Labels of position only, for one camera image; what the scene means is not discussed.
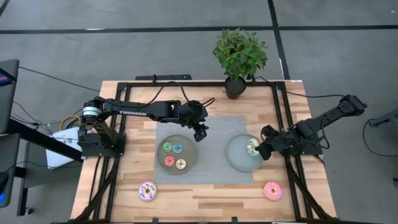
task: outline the concrete floor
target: concrete floor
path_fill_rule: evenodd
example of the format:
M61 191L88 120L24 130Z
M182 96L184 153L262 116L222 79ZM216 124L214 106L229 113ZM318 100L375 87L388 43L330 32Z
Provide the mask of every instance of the concrete floor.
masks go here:
M280 26L347 26L398 24L398 3L379 1L275 1ZM173 26L269 26L267 1L49 1L11 0L0 29L87 29ZM272 31L258 32L267 42L265 78L280 79L279 56ZM18 58L21 66L99 89L103 80L133 80L136 75L191 74L223 79L211 54L218 32L145 34L0 35L0 60ZM395 88L398 30L281 32L291 79L304 81L309 95L357 95L369 105L365 114L326 129L331 149L324 151L326 172L338 216L344 220L396 223L398 158L379 157L365 148L364 122L398 105ZM74 113L95 92L20 70L15 101L36 119L58 121ZM316 116L337 98L309 100ZM19 108L18 115L26 117ZM377 152L398 154L398 130L390 125L368 129ZM64 222L72 209L78 179L30 189L35 213L15 217L19 181L13 200L0 209L2 223Z

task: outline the wooden table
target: wooden table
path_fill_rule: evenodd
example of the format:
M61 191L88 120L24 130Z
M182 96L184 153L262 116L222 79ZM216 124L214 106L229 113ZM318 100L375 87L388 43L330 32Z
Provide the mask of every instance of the wooden table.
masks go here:
M117 84L117 81L103 82L99 95L103 98L114 98ZM286 86L288 91L305 94L301 82L286 81ZM159 87L133 87L129 100L148 102L158 90ZM247 87L237 100L229 100L224 88L220 86L184 87L184 90L191 100L204 102L215 97L216 101L207 107L210 116L244 116L248 133L258 138L260 138L261 128L265 125L270 124L278 128L274 100L269 87ZM179 87L164 88L157 100L185 101ZM287 120L281 95L279 101L286 127ZM294 122L311 117L305 97L289 95L289 103ZM139 186L145 181L153 181L155 129L156 122L149 118L127 117L126 151L119 165L112 222L151 222L154 217L159 218L160 222L228 222L235 216L239 221L295 220L285 162L283 157L276 152L272 154L270 160L264 161L262 166L253 172L253 184L160 184L157 186L158 195L155 200L141 201L137 193ZM97 158L84 161L71 218L78 216L88 204L96 161ZM335 216L335 208L322 163L313 156L302 156L302 162L309 191L327 213ZM268 181L276 181L283 188L282 199L278 202L271 202L262 193L262 188ZM305 217L302 194L298 189L297 191L301 214ZM108 194L105 193L100 218L104 217L107 198Z

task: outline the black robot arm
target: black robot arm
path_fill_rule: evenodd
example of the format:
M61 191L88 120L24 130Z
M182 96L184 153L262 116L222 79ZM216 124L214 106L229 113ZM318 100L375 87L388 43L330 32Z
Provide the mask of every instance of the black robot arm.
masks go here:
M256 148L264 160L268 160L272 151L281 154L297 155L307 144L318 145L324 136L318 138L316 133L342 117L359 116L368 106L362 103L356 96L346 95L342 97L338 106L326 113L299 121L287 131L278 132L270 125L263 127L261 136L265 136L263 142Z
M147 104L104 99L97 96L94 100L85 103L83 108L81 118L84 125L79 129L78 142L83 147L83 151L84 147L112 149L124 146L124 133L117 133L105 122L114 114L144 116L160 123L175 123L182 127L192 128L196 142L206 137L208 129L204 124L200 124L205 121L208 113L199 101L191 100L183 105L178 100L155 101ZM97 133L87 133L85 126L92 126Z

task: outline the small donut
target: small donut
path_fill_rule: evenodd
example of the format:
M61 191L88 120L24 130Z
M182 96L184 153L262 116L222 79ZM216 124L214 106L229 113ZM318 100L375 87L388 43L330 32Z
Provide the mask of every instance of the small donut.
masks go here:
M282 197L282 188L277 182L268 182L264 186L264 194L269 200L279 200Z
M163 144L163 150L165 152L170 152L173 149L173 144L169 143L169 142L165 142Z
M246 145L246 149L248 150L248 153L250 156L257 156L260 152L256 150L256 147L258 147L259 141L255 138L251 138L247 145Z
M166 164L166 166L174 165L174 158L172 156L167 156L166 159L164 159L164 164Z
M153 200L156 196L157 190L154 183L145 182L143 183L138 190L138 196L141 200L149 202Z
M179 159L175 163L175 166L177 166L177 169L184 169L187 166L187 162L184 159Z
M180 144L180 143L176 143L173 146L173 152L175 152L175 153L182 152L182 149L183 149L183 147L182 147L182 144Z

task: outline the green donut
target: green donut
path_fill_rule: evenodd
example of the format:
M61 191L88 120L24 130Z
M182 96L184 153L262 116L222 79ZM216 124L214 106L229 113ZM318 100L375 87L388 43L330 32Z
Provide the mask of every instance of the green donut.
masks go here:
M163 143L163 150L165 152L170 152L172 149L173 149L173 144L171 144L170 142Z

